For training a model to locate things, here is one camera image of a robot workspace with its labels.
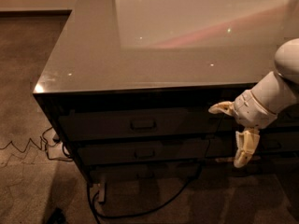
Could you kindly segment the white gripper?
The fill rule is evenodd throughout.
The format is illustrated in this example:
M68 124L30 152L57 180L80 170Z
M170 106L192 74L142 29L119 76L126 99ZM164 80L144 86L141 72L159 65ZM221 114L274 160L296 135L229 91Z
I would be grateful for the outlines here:
M260 141L259 130L266 128L278 117L277 114L273 114L260 105L251 90L242 92L234 102L224 101L214 104L208 112L234 115L235 121L246 127L243 132L235 132L237 147L234 159L235 168L242 168L248 164Z

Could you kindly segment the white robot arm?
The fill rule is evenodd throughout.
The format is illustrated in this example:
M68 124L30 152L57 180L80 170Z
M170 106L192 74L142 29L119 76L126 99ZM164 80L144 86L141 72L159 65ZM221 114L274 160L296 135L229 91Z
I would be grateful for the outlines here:
M259 144L261 129L278 118L278 114L296 105L299 85L299 39L281 45L275 54L275 70L269 72L252 89L243 91L233 102L217 103L211 114L224 113L244 127L235 133L237 151L234 167L248 164Z

